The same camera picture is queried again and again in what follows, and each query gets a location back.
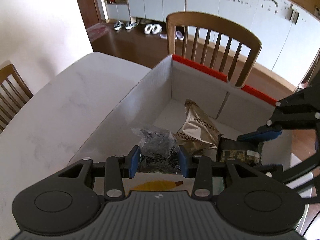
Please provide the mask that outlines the dark seaweed snack packet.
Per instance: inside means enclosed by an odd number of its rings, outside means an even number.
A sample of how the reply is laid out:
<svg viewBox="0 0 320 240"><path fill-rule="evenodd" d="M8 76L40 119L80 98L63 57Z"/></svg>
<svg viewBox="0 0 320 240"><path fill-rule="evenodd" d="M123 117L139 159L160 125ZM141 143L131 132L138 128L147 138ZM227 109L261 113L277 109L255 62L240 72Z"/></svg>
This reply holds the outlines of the dark seaweed snack packet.
<svg viewBox="0 0 320 240"><path fill-rule="evenodd" d="M216 152L216 161L237 160L249 166L261 166L263 142L242 142L221 137Z"/></svg>

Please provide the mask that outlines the black snack bag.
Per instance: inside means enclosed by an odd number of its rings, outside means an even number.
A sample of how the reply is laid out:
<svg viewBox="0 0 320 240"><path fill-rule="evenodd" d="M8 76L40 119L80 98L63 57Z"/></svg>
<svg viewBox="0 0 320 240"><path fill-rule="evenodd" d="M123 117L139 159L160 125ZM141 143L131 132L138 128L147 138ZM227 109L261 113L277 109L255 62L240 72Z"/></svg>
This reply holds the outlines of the black snack bag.
<svg viewBox="0 0 320 240"><path fill-rule="evenodd" d="M142 173L180 174L179 145L167 129L156 126L140 126L131 129L140 137L141 158L138 171Z"/></svg>

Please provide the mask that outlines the white wall cabinets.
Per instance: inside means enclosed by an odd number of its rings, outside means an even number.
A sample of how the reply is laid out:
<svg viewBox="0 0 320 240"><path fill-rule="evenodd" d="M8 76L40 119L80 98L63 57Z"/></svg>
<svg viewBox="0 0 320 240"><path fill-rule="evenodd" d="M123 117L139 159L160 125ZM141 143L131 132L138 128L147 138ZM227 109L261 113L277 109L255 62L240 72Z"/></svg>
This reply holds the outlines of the white wall cabinets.
<svg viewBox="0 0 320 240"><path fill-rule="evenodd" d="M233 21L259 38L257 63L298 87L319 55L319 20L291 0L122 0L106 4L110 20L164 22L170 13L198 11Z"/></svg>

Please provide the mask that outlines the white sneakers pair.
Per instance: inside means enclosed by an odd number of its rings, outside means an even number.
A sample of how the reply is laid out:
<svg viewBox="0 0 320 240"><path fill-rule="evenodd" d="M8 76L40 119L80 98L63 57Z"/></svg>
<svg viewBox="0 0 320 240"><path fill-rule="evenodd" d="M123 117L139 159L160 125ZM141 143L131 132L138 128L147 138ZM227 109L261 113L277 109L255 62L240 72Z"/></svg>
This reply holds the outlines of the white sneakers pair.
<svg viewBox="0 0 320 240"><path fill-rule="evenodd" d="M157 35L162 32L163 28L159 24L147 24L144 28L144 34L146 35Z"/></svg>

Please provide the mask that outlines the white grey orange package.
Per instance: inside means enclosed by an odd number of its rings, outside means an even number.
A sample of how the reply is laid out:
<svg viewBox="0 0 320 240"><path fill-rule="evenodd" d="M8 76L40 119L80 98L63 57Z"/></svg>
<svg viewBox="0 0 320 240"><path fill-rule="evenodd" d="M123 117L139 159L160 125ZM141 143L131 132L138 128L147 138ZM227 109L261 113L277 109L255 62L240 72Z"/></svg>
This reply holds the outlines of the white grey orange package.
<svg viewBox="0 0 320 240"><path fill-rule="evenodd" d="M130 191L188 191L191 194L195 179L181 174L136 173L132 179L124 178L126 195Z"/></svg>

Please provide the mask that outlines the red cardboard shoe box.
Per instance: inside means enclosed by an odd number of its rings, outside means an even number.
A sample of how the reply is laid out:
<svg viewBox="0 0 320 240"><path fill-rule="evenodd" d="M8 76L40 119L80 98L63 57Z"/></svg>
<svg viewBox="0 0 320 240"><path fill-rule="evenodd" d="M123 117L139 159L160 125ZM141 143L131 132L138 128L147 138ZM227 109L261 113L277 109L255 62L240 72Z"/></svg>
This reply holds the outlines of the red cardboard shoe box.
<svg viewBox="0 0 320 240"><path fill-rule="evenodd" d="M177 132L184 103L193 100L229 139L255 131L271 117L276 101L249 86L233 87L220 73L172 55L162 60L112 109L71 158L96 162L127 154L139 143L132 129L155 126Z"/></svg>

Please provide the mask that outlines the silver foil snack bag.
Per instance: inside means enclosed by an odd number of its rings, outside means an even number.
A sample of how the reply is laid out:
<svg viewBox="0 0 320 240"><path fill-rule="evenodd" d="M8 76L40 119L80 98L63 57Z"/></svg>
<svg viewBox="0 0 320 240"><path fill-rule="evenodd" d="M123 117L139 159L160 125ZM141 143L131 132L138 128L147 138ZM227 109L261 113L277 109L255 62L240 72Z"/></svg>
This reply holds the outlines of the silver foil snack bag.
<svg viewBox="0 0 320 240"><path fill-rule="evenodd" d="M184 110L185 122L175 133L178 143L191 155L217 149L221 133L208 115L190 99L185 101Z"/></svg>

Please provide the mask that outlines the brown wooden chair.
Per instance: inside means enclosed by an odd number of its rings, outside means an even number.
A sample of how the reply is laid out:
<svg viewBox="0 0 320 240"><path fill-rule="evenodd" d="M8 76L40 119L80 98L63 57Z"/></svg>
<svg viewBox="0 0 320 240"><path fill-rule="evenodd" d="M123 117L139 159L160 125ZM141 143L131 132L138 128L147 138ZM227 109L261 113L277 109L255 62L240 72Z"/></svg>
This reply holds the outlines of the brown wooden chair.
<svg viewBox="0 0 320 240"><path fill-rule="evenodd" d="M1 132L33 97L13 64L1 69Z"/></svg>

